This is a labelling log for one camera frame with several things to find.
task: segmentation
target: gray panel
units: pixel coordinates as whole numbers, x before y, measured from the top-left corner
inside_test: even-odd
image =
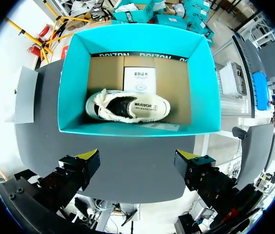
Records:
[[[175,150],[192,153],[195,136],[124,138],[60,133],[57,103],[62,65],[60,60],[37,70],[35,122],[15,127],[23,163],[38,175],[46,176],[64,155],[98,148],[101,167],[82,194],[123,203],[181,197],[185,184],[174,168]]]
[[[265,68],[268,81],[270,81],[270,78],[275,77],[275,41],[262,47],[259,50],[259,56]]]
[[[243,43],[243,46],[244,46],[244,50],[247,54],[247,58],[249,60],[250,74],[253,74],[255,72],[260,72],[260,71],[265,73],[265,68],[263,66],[263,63],[262,63],[260,57],[259,57],[257,48],[249,40],[246,40]]]
[[[15,101],[15,123],[34,122],[34,100],[38,72],[22,67]]]
[[[237,179],[238,189],[243,189],[247,184],[253,183],[264,169],[269,158],[273,134],[273,124],[249,128],[245,139],[241,141],[242,158]]]

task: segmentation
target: cardboard insert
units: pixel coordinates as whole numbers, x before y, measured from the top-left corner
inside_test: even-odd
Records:
[[[157,95],[171,105],[169,115],[161,122],[191,124],[191,100],[187,63],[154,57],[92,57],[87,98],[102,89],[123,90],[125,67],[153,67],[156,71]]]

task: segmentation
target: white paper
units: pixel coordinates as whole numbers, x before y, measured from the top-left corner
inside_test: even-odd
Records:
[[[126,92],[156,94],[155,68],[125,67],[123,90]]]
[[[201,13],[202,15],[204,15],[204,16],[206,16],[206,15],[207,15],[207,12],[206,12],[206,11],[204,11],[204,10],[200,10],[200,13]]]
[[[200,26],[201,26],[202,28],[205,28],[205,27],[206,27],[206,25],[205,25],[204,22],[201,22],[201,23],[200,23]]]
[[[210,3],[208,3],[207,1],[204,1],[204,5],[209,7]]]
[[[127,5],[122,5],[115,10],[116,13],[126,11],[138,11],[138,8],[134,5],[134,3],[130,3]]]
[[[173,18],[168,18],[170,21],[172,21],[172,22],[177,22],[177,20],[176,19],[173,19]]]
[[[174,131],[174,132],[177,132],[180,128],[180,125],[178,125],[178,124],[160,123],[160,122],[142,123],[142,124],[140,124],[140,126],[146,127],[146,128],[163,129],[163,130]]]

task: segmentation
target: blue bin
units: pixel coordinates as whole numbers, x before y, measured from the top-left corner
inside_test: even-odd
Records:
[[[253,73],[253,79],[255,83],[258,110],[270,110],[271,107],[269,105],[269,87],[266,76],[263,72],[256,72]]]
[[[156,23],[185,30],[187,29],[185,20],[180,16],[157,15]]]
[[[169,40],[177,43],[167,45],[162,35],[169,35]],[[121,122],[89,123],[83,119],[91,55],[124,51],[188,58],[184,61],[189,72],[191,124],[169,131]],[[189,136],[219,131],[220,119],[219,84],[205,37],[179,28],[140,23],[108,25],[73,35],[59,84],[60,132],[119,137]]]
[[[121,22],[147,23],[153,17],[154,0],[122,0],[117,8],[115,8],[115,10],[117,10],[122,5],[128,5],[130,3],[145,4],[145,8],[139,11],[114,11],[113,15],[117,20]]]

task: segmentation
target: red object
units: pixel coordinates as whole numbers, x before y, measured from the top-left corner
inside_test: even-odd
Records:
[[[69,45],[64,46],[64,48],[63,48],[63,50],[62,50],[62,52],[61,52],[61,57],[60,57],[60,59],[66,58],[66,54],[67,54],[68,47],[69,47]]]
[[[239,214],[239,211],[235,208],[232,208],[231,211],[224,217],[224,219],[221,221],[221,223],[236,217]]]
[[[44,43],[44,41],[41,38],[36,38],[38,41],[40,41],[41,43]]]
[[[41,38],[44,37],[48,33],[49,30],[50,30],[50,26],[46,25],[44,27],[44,29],[40,32],[39,37],[41,37]]]
[[[32,47],[30,47],[29,52],[40,58],[40,49],[36,45],[33,45]]]

